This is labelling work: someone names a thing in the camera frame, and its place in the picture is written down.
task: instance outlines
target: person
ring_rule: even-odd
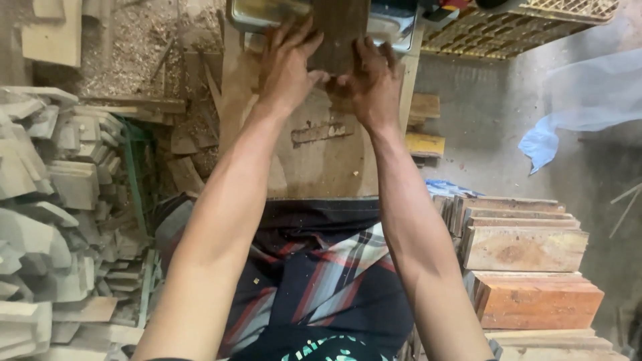
[[[307,59],[323,41],[323,34],[311,28],[309,19],[298,27],[288,21],[268,32],[260,97],[193,207],[133,360],[211,361],[219,355],[237,283],[266,205],[270,159],[279,133],[312,87],[330,79],[323,71],[306,69]],[[361,68],[336,81],[350,94],[354,113],[372,141],[386,254],[389,249],[427,357],[492,360],[446,225],[399,129],[403,67],[389,43],[377,47],[366,37],[356,40],[355,48]],[[410,330],[404,332],[407,337]],[[303,358],[369,361],[392,356],[383,356],[377,342],[336,329],[282,324],[264,330],[231,360]]]

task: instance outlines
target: dark wooden plank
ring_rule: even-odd
[[[324,40],[308,66],[330,75],[348,73],[354,67],[352,42],[365,36],[370,0],[313,0],[312,6],[313,26],[324,33]]]

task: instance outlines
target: wooden workbench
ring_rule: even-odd
[[[399,126],[406,129],[415,86],[423,27],[415,27],[410,52],[401,62],[405,76],[401,92]],[[220,146],[224,153],[234,142],[257,95],[259,59],[243,51],[243,34],[228,22],[224,31],[225,56],[219,110]],[[314,89],[295,110],[279,136],[268,179],[268,198],[367,197],[379,193],[377,166],[370,138],[352,114],[331,110],[327,93]],[[301,132],[332,126],[345,136],[298,144]]]

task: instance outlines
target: yellow wooden block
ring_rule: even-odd
[[[446,139],[427,134],[406,133],[406,148],[415,157],[441,158],[444,156]]]

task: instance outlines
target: black t-shirt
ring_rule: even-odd
[[[267,327],[261,336],[230,361],[392,361],[373,345],[340,330],[288,325]],[[188,361],[160,358],[151,361]]]

